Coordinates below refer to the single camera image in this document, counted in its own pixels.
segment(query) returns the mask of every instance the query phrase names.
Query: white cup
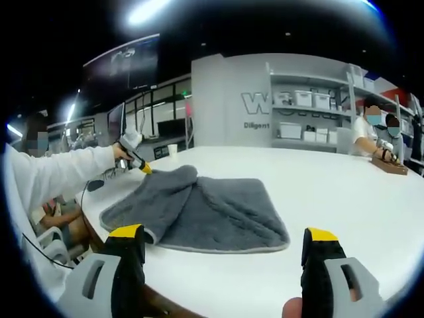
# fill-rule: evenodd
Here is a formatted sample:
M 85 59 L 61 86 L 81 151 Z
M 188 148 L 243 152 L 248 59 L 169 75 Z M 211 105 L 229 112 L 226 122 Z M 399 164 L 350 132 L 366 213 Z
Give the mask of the white cup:
M 169 144 L 168 152 L 171 158 L 175 158 L 177 156 L 177 144 Z

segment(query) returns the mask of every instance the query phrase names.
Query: white long-sleeve shirt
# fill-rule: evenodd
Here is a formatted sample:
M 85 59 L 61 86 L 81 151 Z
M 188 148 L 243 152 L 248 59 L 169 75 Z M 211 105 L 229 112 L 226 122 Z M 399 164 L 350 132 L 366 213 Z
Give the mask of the white long-sleeve shirt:
M 38 282 L 52 301 L 56 301 L 63 291 L 64 273 L 23 238 L 22 233 L 40 248 L 28 214 L 49 199 L 88 182 L 114 166 L 111 146 L 34 158 L 6 145 L 2 168 L 9 216 L 23 256 L 28 259 Z

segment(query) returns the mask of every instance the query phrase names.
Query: wooden block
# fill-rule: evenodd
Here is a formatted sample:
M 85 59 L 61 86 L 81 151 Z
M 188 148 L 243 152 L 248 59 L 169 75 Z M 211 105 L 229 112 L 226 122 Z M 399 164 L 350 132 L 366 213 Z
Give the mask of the wooden block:
M 402 176 L 406 176 L 408 174 L 408 168 L 401 164 L 394 164 L 393 162 L 383 161 L 375 157 L 371 159 L 371 163 L 388 174 L 400 174 Z

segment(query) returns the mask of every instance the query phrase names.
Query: gray fleece blanket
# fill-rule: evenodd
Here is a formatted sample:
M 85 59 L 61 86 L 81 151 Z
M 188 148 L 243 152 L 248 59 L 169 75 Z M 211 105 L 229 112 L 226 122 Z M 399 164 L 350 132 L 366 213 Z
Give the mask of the gray fleece blanket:
M 109 232 L 141 223 L 147 243 L 192 252 L 273 252 L 290 242 L 260 180 L 197 177 L 193 166 L 153 171 L 100 221 Z

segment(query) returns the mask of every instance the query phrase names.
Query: black ceiling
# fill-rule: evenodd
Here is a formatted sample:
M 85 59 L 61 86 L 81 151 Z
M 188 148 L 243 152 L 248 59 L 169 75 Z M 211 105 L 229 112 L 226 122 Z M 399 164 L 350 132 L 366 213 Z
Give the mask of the black ceiling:
M 127 28 L 122 22 L 125 13 L 143 1 L 15 3 L 10 9 L 13 22 L 6 26 L 12 59 L 7 108 L 13 116 L 47 109 L 51 123 L 63 121 L 62 106 L 80 86 L 85 62 L 157 32 L 159 82 L 189 73 L 194 58 L 218 52 L 291 52 L 353 62 L 422 97 L 419 2 L 374 1 L 397 41 L 387 42 L 360 24 L 352 28 L 343 15 L 308 9 L 307 0 L 170 0 L 159 17 L 138 29 Z M 292 36 L 284 37 L 285 32 Z

